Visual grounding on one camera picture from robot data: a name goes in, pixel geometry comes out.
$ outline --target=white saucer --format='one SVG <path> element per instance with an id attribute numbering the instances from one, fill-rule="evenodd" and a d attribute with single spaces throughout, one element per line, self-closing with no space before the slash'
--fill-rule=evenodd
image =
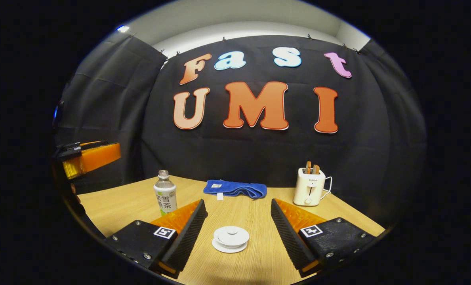
<path id="1" fill-rule="evenodd" d="M 229 249 L 227 247 L 224 247 L 221 243 L 219 243 L 218 241 L 216 241 L 215 238 L 212 239 L 212 246 L 217 249 L 218 251 L 221 251 L 223 253 L 226 253 L 226 254 L 233 254 L 233 253 L 237 253 L 239 251 L 242 251 L 244 250 L 247 246 L 248 246 L 248 242 L 245 242 L 243 245 L 241 245 L 240 247 L 236 247 L 235 249 Z"/>

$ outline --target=white wall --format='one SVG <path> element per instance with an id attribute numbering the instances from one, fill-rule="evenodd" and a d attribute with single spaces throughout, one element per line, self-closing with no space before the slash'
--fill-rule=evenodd
<path id="1" fill-rule="evenodd" d="M 317 30 L 284 23 L 255 21 L 223 23 L 194 29 L 178 34 L 177 36 L 167 38 L 166 40 L 152 45 L 152 47 L 159 51 L 164 49 L 163 54 L 166 57 L 171 58 L 176 56 L 177 51 L 183 53 L 196 47 L 219 42 L 223 37 L 228 40 L 230 38 L 264 36 L 269 34 L 280 36 L 302 36 L 304 38 L 307 38 L 307 35 L 310 34 L 310 36 L 316 40 L 325 40 L 326 42 L 342 45 L 342 42 L 334 36 Z"/>
<path id="2" fill-rule="evenodd" d="M 336 38 L 340 42 L 346 44 L 347 47 L 355 48 L 357 50 L 362 49 L 362 47 L 364 47 L 371 39 L 366 34 L 345 21 L 342 21 L 341 25 L 339 25 L 339 31 L 337 31 Z"/>
<path id="3" fill-rule="evenodd" d="M 190 30 L 247 21 L 284 23 L 331 36 L 341 23 L 336 16 L 300 0 L 178 0 L 121 25 L 153 46 Z"/>

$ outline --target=table surface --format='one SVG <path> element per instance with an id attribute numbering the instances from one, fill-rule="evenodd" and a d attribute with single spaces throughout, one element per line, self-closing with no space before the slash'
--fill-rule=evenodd
<path id="1" fill-rule="evenodd" d="M 151 222 L 161 216 L 153 185 L 157 177 L 112 189 L 79 195 L 94 225 L 110 236 L 134 220 Z M 206 284 L 291 284 L 304 280 L 295 270 L 270 215 L 271 200 L 293 204 L 295 188 L 268 188 L 267 196 L 252 200 L 248 196 L 217 200 L 203 193 L 206 182 L 170 176 L 177 186 L 177 207 L 203 199 L 205 219 L 184 271 L 178 282 Z M 318 206 L 298 206 L 326 220 L 342 217 L 371 235 L 385 229 L 332 193 Z M 211 244 L 214 231 L 237 226 L 250 233 L 248 247 L 234 254 L 217 251 Z"/>

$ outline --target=blue towel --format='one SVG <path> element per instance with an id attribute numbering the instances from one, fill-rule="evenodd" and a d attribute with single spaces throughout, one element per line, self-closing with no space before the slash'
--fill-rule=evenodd
<path id="1" fill-rule="evenodd" d="M 225 196 L 246 195 L 252 199 L 263 198 L 267 194 L 267 186 L 258 183 L 240 183 L 223 180 L 208 180 L 204 193 L 217 195 L 223 193 Z"/>

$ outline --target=white toaster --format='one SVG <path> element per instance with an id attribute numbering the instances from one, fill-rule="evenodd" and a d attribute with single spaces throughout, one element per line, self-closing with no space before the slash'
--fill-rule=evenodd
<path id="1" fill-rule="evenodd" d="M 295 185 L 294 204 L 300 206 L 317 206 L 332 188 L 332 177 L 325 177 L 322 170 L 319 174 L 306 174 L 306 168 L 299 168 Z M 325 180 L 330 178 L 329 190 L 324 189 Z"/>

